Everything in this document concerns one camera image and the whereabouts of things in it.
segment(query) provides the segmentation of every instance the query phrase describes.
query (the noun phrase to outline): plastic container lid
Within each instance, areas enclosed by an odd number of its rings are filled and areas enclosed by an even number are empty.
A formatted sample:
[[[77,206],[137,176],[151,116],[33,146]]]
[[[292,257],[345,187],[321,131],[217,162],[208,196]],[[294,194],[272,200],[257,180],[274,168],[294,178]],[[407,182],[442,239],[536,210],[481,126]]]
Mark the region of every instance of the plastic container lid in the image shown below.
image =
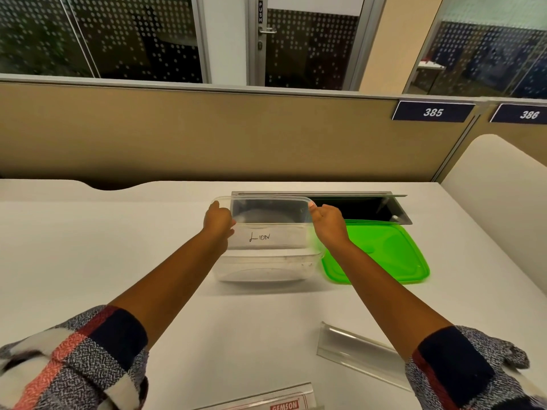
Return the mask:
[[[308,278],[325,248],[317,238],[306,197],[218,197],[236,220],[228,249],[213,268],[219,280],[279,281]]]
[[[416,243],[398,224],[386,221],[346,220],[350,240],[401,283],[419,282],[429,276],[429,266]],[[323,267],[329,279],[350,280],[327,251]]]

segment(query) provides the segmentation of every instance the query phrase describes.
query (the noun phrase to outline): plaid shirt sleeve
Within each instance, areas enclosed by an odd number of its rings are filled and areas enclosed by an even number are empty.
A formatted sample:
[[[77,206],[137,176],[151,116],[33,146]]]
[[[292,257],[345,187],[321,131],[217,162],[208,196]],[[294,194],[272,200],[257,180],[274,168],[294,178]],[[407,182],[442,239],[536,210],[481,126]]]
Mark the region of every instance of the plaid shirt sleeve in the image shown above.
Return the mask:
[[[98,306],[0,348],[0,409],[134,410],[148,392],[146,331]]]
[[[504,366],[524,369],[530,361],[510,342],[450,326],[422,341],[406,372],[424,410],[547,409],[545,398],[525,392]]]

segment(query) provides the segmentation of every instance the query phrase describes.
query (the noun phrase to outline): green plastic lid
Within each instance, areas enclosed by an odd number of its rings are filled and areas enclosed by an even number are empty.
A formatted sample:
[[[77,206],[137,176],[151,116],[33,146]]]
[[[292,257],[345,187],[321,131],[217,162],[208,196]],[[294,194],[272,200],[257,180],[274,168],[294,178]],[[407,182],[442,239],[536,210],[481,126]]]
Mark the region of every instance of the green plastic lid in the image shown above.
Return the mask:
[[[420,282],[429,276],[429,266],[407,231],[396,223],[346,220],[350,240],[401,283]],[[323,267],[330,280],[350,284],[346,274],[327,251]]]

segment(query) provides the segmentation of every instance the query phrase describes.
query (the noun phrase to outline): door handle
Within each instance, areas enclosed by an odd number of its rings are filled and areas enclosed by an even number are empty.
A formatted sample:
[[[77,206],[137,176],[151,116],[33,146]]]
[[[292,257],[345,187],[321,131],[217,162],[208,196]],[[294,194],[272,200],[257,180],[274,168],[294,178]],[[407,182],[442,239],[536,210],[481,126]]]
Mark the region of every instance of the door handle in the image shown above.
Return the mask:
[[[258,35],[260,34],[276,34],[277,29],[274,27],[266,27],[266,30],[263,30],[262,27],[258,27]]]

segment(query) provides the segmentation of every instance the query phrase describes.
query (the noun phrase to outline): hand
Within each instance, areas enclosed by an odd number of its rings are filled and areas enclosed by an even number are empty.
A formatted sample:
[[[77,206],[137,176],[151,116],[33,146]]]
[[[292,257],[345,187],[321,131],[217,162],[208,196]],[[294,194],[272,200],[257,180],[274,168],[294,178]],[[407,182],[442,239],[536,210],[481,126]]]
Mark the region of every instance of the hand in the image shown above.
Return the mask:
[[[345,244],[351,244],[347,235],[346,222],[338,208],[327,204],[318,207],[314,202],[308,203],[308,206],[315,233],[329,251]]]
[[[223,252],[228,247],[228,238],[234,233],[232,227],[236,221],[227,208],[220,208],[218,201],[213,201],[203,219],[203,232],[215,241],[222,242]]]

